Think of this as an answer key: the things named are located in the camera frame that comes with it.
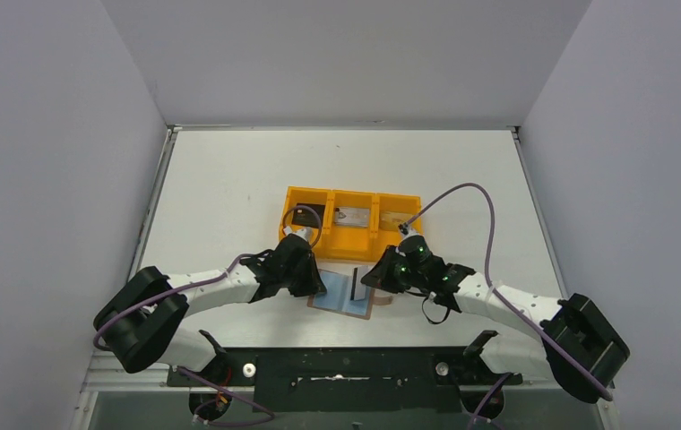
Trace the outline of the yellow three-compartment plastic bin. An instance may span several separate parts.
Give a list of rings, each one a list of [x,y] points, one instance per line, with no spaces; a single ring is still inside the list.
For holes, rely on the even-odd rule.
[[[415,195],[393,193],[367,193],[358,191],[332,190],[291,186],[285,197],[284,213],[299,202],[325,205],[323,224],[313,228],[312,241],[317,244],[314,252],[317,258],[338,261],[373,262],[378,260],[388,245],[401,241],[400,231],[379,229],[381,211],[411,213],[413,216],[422,209],[421,199]],[[358,207],[371,210],[368,228],[348,228],[333,223],[336,207]],[[279,236],[284,237],[283,229],[303,228],[291,223],[292,213],[280,223]]]

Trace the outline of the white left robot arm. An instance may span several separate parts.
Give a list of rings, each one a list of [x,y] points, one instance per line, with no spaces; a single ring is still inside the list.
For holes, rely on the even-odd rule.
[[[181,323],[193,314],[252,304],[286,289],[293,297],[323,294],[311,228],[289,231],[277,246],[240,254],[224,269],[166,275],[155,266],[137,271],[93,320],[93,345],[109,351],[134,374],[157,363],[182,366],[206,383],[225,373],[220,344],[207,331]]]

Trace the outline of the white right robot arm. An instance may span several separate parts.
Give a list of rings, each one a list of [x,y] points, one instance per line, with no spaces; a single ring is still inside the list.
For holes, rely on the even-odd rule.
[[[496,374],[552,378],[577,400],[611,400],[608,386],[630,357],[630,349],[594,302],[581,294],[545,297],[508,286],[434,255],[421,235],[386,247],[362,284],[392,294],[415,289],[450,311],[486,317],[519,331],[535,346],[521,352],[498,344],[471,351],[464,368],[484,383]]]

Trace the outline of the tan leather card holder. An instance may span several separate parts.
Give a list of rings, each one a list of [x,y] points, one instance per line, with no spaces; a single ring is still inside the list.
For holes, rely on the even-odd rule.
[[[319,272],[327,292],[323,295],[309,297],[307,300],[309,308],[369,320],[376,307],[388,306],[393,303],[393,296],[383,294],[375,288],[369,288],[369,298],[366,302],[353,303],[349,299],[352,272],[350,274],[327,270],[320,270]]]

